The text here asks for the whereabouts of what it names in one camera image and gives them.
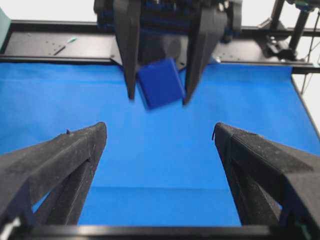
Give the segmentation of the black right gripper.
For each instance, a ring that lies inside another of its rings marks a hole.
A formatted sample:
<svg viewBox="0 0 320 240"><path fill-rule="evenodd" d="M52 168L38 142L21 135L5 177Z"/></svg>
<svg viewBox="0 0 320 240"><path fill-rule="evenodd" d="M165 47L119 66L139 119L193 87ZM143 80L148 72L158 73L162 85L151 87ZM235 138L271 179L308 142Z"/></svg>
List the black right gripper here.
<svg viewBox="0 0 320 240"><path fill-rule="evenodd" d="M97 24L114 28L127 94L135 98L140 33L188 36L185 73L187 105L218 42L241 31L241 0L96 0Z"/></svg>

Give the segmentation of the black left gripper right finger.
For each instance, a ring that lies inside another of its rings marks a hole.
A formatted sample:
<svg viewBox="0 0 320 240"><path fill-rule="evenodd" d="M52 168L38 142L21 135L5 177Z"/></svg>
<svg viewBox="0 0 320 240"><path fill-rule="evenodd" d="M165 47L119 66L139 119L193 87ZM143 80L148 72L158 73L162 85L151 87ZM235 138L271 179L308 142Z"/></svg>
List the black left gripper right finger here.
<svg viewBox="0 0 320 240"><path fill-rule="evenodd" d="M212 138L243 225L320 225L320 158L219 122Z"/></svg>

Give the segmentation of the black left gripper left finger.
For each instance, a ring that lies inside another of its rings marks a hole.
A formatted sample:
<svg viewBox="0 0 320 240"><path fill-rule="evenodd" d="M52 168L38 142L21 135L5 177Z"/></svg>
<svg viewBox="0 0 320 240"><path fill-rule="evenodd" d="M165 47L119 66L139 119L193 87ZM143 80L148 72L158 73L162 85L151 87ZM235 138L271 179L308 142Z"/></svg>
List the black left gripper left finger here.
<svg viewBox="0 0 320 240"><path fill-rule="evenodd" d="M0 157L0 223L75 225L107 142L103 122Z"/></svg>

